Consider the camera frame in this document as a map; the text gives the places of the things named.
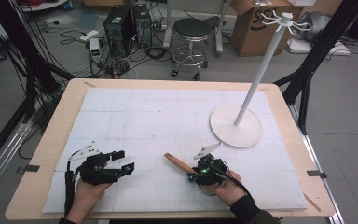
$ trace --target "person's arm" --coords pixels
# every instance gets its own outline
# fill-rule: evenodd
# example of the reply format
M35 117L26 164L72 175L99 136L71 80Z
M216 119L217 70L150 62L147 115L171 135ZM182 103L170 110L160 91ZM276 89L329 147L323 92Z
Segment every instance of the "person's arm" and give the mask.
M227 171L227 174L242 183L237 173ZM240 223L279 223L270 213L259 209L251 197L230 180L223 181L221 185L209 186L209 190L230 207Z
M74 204L66 218L60 219L60 224L81 224L90 215L92 209L104 196L104 192L112 184L93 186L82 179L77 182Z

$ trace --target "power strip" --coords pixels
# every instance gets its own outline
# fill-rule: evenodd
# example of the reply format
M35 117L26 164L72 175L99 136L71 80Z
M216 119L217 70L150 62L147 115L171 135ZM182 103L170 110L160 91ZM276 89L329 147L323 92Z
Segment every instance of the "power strip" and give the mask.
M83 35L82 35L82 36L80 37L80 39L82 39L82 40L88 40L88 39L92 38L93 36L97 35L98 33L99 33L98 31L92 30L92 31L88 32L86 36L83 36Z

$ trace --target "stool wheel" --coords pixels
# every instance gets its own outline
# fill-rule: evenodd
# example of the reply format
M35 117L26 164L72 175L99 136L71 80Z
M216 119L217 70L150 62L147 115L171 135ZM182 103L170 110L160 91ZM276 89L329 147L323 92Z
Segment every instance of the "stool wheel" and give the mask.
M202 67L203 67L203 68L207 68L207 67L208 67L208 61L205 60L205 61L203 62L203 64L202 64Z
M200 80L200 78L201 78L200 73L196 73L196 75L194 75L194 79L196 79L196 81Z
M178 75L178 70L172 70L171 76L176 77Z

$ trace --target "metal frame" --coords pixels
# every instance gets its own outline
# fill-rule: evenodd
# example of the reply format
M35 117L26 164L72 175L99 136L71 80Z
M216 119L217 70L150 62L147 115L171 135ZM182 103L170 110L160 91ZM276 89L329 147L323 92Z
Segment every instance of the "metal frame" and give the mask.
M289 76L274 82L278 86L289 83L283 92L283 98L289 105L294 105L297 96L301 93L300 110L298 114L298 126L303 134L306 131L306 119L308 101L310 98L310 83L316 69L324 61L325 56L335 46L339 38L348 28L352 21L358 17L358 0L344 0L337 9L333 18L320 34L315 45L300 67Z
M40 108L40 104L36 102L35 110ZM6 170L8 164L13 159L14 155L16 155L18 149L21 147L28 133L31 131L33 126L32 119L29 119L28 122L18 122L15 129L11 135L7 138L7 141L2 146L2 153L0 155L0 177L2 173Z
M298 114L298 111L297 111L296 107L294 105L288 105L288 107L289 107L290 113L293 116L293 119L295 120L295 122L298 122L298 115L299 114ZM313 147L312 147L312 144L310 143L310 139L308 138L308 135L303 134L301 132L300 127L298 127L298 131L301 133L302 139L304 141L304 144L305 144L305 146L307 148L308 153L310 154L310 157L312 158L312 161L315 163L315 165L318 168L319 172L322 173L323 172L322 166L318 161L318 158L317 158L317 156L315 154L315 151L313 150ZM326 187L327 193L330 196L331 202L333 203L334 208L336 210L335 214L328 218L330 220L330 223L331 224L345 224L344 220L342 218L342 215L339 212L338 205L336 203L336 200L334 199L333 193L332 193L330 187L328 186L327 179L324 178L324 179L322 179L322 181L324 182L324 186Z
M38 81L39 86L43 88L43 92L54 92L60 85L54 79L51 72L54 72L67 80L75 78L73 75L62 70L41 56L33 40L26 32L18 14L19 13L15 10L15 6L13 6L11 1L0 0L0 24L5 29L15 48L19 51L19 54L25 63L24 69L21 67L21 72L27 75L25 99L2 132L0 132L0 149L11 131L22 118L22 115L25 115L23 119L24 122L27 122L34 114L34 99L37 95L36 81ZM1 37L0 44L3 49L7 49L8 43ZM7 54L13 63L16 62L16 59L10 50L7 50Z

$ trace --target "white stand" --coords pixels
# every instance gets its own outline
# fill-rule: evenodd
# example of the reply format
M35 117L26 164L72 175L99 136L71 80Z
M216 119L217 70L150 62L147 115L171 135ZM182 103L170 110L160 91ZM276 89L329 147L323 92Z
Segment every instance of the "white stand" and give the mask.
M251 102L253 95L255 94L261 78L266 72L267 66L271 61L275 49L278 47L278 44L281 41L285 28L288 27L290 33L292 33L290 26L294 24L292 21L290 21L293 18L291 13L284 12L282 17L278 17L275 14L275 11L273 11L273 13L275 18L267 18L262 14L264 18L274 20L273 22L263 23L266 25L279 23L280 26L269 43L267 52L263 58L260 68L258 69L252 86L246 95L241 109L238 105L222 105L217 107L211 115L211 128L213 133L220 141L232 147L252 147L257 144L258 141L260 141L261 136L263 135L263 124L261 123L258 116L251 110L247 109L247 107Z

